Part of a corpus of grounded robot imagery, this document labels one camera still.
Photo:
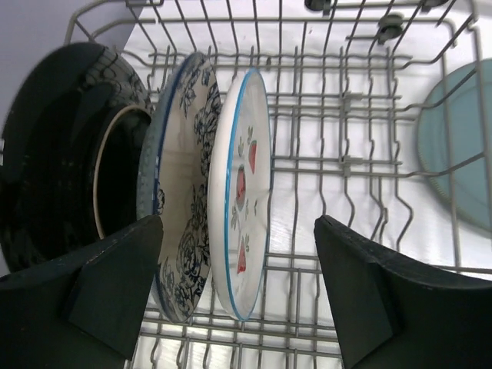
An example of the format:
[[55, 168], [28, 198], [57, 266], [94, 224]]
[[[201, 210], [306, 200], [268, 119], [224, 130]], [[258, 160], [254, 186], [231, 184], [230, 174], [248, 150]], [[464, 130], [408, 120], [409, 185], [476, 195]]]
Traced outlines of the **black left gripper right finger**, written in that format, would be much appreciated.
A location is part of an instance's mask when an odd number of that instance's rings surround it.
[[489, 368], [491, 283], [386, 248], [331, 216], [317, 255], [346, 368]]

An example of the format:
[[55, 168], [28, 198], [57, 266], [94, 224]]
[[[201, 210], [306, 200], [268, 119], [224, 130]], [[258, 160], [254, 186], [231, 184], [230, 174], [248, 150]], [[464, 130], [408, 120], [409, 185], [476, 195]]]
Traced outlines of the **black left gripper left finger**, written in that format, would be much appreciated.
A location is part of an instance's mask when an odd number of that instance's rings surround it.
[[3, 368], [122, 368], [161, 250], [157, 215], [1, 279]]

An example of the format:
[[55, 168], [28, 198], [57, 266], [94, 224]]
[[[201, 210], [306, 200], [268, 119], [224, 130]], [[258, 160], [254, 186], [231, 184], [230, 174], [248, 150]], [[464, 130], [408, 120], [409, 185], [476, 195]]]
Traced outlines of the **blue floral plate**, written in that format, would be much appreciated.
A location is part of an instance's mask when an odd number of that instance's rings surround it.
[[212, 63], [195, 52], [168, 78], [146, 131], [138, 169], [137, 216], [163, 229], [151, 293], [171, 322], [198, 305], [211, 268], [208, 174], [221, 113]]

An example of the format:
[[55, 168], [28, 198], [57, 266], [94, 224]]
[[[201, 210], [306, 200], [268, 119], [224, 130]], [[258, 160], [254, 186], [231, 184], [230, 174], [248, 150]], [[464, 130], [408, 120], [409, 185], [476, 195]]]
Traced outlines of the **black rimmed striped plate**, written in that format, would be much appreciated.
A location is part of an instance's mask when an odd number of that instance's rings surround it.
[[76, 42], [36, 65], [2, 132], [1, 247], [11, 272], [136, 221], [151, 112], [137, 72], [104, 45]]

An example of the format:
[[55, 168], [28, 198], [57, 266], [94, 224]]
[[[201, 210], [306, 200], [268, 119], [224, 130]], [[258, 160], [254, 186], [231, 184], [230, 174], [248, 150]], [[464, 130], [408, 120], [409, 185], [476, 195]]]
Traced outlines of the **teal blue plate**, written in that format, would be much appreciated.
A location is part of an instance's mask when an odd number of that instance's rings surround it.
[[[446, 171], [483, 151], [474, 63], [463, 65], [439, 81], [430, 91], [417, 121], [417, 155], [422, 170]], [[455, 202], [459, 218], [490, 230], [484, 159], [448, 174], [429, 177], [437, 196], [448, 207]]]

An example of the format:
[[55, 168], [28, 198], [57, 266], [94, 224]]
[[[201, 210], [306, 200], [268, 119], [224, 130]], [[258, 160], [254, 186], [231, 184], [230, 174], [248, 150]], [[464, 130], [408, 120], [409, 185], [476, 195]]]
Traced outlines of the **white watermelon pattern plate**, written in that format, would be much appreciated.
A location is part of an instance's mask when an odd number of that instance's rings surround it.
[[208, 178], [214, 288], [227, 314], [252, 314], [269, 238], [271, 127], [264, 79], [250, 68], [231, 83], [218, 119]]

